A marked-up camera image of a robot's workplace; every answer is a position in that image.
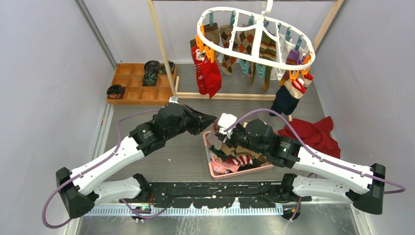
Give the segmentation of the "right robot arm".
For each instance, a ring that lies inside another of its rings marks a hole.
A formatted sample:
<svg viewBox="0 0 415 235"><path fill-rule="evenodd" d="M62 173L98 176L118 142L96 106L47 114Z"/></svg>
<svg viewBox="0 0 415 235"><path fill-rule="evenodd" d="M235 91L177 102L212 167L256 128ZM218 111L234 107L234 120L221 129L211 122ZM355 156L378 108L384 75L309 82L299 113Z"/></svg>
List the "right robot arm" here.
<svg viewBox="0 0 415 235"><path fill-rule="evenodd" d="M380 215L386 168L382 164L371 166L352 164L302 146L298 140L277 135L271 126L259 119L245 126L236 124L236 117L221 117L218 121L218 138L229 147L241 147L263 155L278 167L316 173L322 178L313 180L295 174L285 174L279 188L282 199L295 197L328 197L352 203L366 213Z"/></svg>

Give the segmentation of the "grey beige sock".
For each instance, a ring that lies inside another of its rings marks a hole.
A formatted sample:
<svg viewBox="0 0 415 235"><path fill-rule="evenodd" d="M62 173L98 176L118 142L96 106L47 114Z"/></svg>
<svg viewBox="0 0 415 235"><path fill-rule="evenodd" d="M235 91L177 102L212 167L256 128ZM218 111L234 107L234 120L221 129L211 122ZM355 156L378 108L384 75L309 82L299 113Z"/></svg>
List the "grey beige sock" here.
<svg viewBox="0 0 415 235"><path fill-rule="evenodd" d="M207 135L207 141L216 149L220 150L224 144L223 140L218 137L219 125L216 123L212 126L212 131Z"/></svg>

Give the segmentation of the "white plastic clip hanger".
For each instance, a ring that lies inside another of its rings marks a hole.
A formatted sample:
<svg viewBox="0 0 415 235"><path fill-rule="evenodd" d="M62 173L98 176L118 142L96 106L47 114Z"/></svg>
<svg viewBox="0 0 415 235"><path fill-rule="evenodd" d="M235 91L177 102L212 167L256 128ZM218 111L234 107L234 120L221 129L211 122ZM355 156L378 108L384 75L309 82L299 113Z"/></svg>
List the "white plastic clip hanger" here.
<svg viewBox="0 0 415 235"><path fill-rule="evenodd" d="M234 43L235 43L236 34L239 34L240 31L245 31L245 30L253 29L252 26L254 26L255 23L258 20L258 17L256 17L256 18L254 17L254 14L255 14L254 12L250 12L250 11L247 11L247 10L243 10L243 9L239 9L239 8L234 8L234 7L218 6L218 7L212 7L212 8L209 8L209 9L205 10L201 14L201 16L200 16L200 18L199 18L199 20L197 22L195 40L196 40L196 45L199 47L200 51L204 51L206 53L207 58L210 59L210 60L211 60L211 58L208 55L208 52L209 52L210 49L212 49L212 47L208 47L206 45L206 43L201 44L201 42L203 40L200 39L200 37L203 36L206 39L207 42L214 43L214 42L209 41L209 39L207 39L205 37L204 19L206 17L209 17L211 19L212 18L211 15L213 13L216 13L216 12L230 12L231 13L231 18L230 18L231 32L230 32L230 34L231 34L231 36L234 35ZM296 31L293 31L290 27L288 27L286 25L282 25L280 22L278 24L275 24L274 22L269 22L267 20L263 20L261 22L261 24L267 30L265 33L272 40L276 41L276 44L277 44L277 46L276 46L277 53L276 53L276 59L275 59L274 62L277 62L277 61L282 62L282 58L281 58L282 55L281 55L281 52L280 52L281 51L281 45L280 45L280 41L279 41L279 29L281 27L285 27L287 29L286 34L285 34L286 41L289 41L290 40L290 37L289 37L289 33L290 32L295 32L296 34L297 34L297 32ZM261 43L261 38L262 38L262 33L263 32L264 32L263 30L259 30L259 31L256 31L255 30L254 42L253 42L253 47L252 47L252 53L251 53L251 55L248 55L248 56L251 56L251 57L252 56L255 56L256 58L260 58L259 57L259 49L260 49L260 43ZM305 64L307 64L309 62L311 56L309 54L309 49L306 46L306 41L304 40L304 38L307 37L307 36L301 30L300 30L300 32L301 32L301 34L298 34L299 38L297 40L297 43L295 44L296 45L295 49L297 50L301 46L305 46L305 48L304 48L303 51L304 51L304 55L306 55L306 57L305 57L303 63L300 65L300 66L303 66L303 65L305 65ZM222 47L224 49L229 49L230 48L230 41L231 41L231 38L230 38L229 43L228 43L227 46L219 46L219 47ZM213 54L215 53L215 51L221 53L219 50L215 49L213 51ZM229 57L232 57L228 53L226 53L226 54L225 53L221 53L221 54L227 55ZM245 62L247 66L249 65L250 62L255 63L252 58L248 58L248 59L242 59L240 57L236 57L236 58L240 59L241 62ZM255 63L255 65L257 67L257 71L260 73L261 77L263 77L264 76L264 73L265 73L265 68L266 68L267 65L265 65L263 63ZM289 78L290 78L290 80L293 81L293 80L298 79L299 78L299 75L301 73L303 75L304 74L307 74L307 73L310 73L309 72L310 67L309 67L309 69L307 71L304 71L304 69L305 68L296 68L296 69L292 68L292 69L288 69L287 71L289 72Z"/></svg>

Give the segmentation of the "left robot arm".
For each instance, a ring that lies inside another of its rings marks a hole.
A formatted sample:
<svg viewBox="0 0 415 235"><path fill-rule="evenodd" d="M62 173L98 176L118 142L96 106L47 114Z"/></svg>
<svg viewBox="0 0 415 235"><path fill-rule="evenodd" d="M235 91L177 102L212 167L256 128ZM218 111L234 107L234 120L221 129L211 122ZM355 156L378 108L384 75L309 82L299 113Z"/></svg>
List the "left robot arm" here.
<svg viewBox="0 0 415 235"><path fill-rule="evenodd" d="M165 147L168 140L188 132L199 135L217 119L185 104L168 102L155 111L150 121L139 124L115 147L75 169L56 171L58 193L71 219L82 217L98 204L118 199L146 202L150 189L146 179L136 174L120 181L107 178L125 166Z"/></svg>

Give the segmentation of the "maroon purple orange striped sock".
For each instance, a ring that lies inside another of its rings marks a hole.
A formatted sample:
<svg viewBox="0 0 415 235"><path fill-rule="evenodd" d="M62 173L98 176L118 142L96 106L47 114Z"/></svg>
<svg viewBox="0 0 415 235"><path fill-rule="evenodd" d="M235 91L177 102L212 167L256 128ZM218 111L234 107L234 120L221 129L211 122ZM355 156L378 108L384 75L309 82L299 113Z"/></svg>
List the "maroon purple orange striped sock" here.
<svg viewBox="0 0 415 235"><path fill-rule="evenodd" d="M288 65L301 65L303 63L305 57L306 57L306 55L304 55L303 52L301 52L299 50L292 49L292 50L290 50L290 52L287 56L285 64L288 64ZM284 72L284 75L283 75L282 79L279 82L279 87L281 88L287 80L289 80L289 72L286 70Z"/></svg>

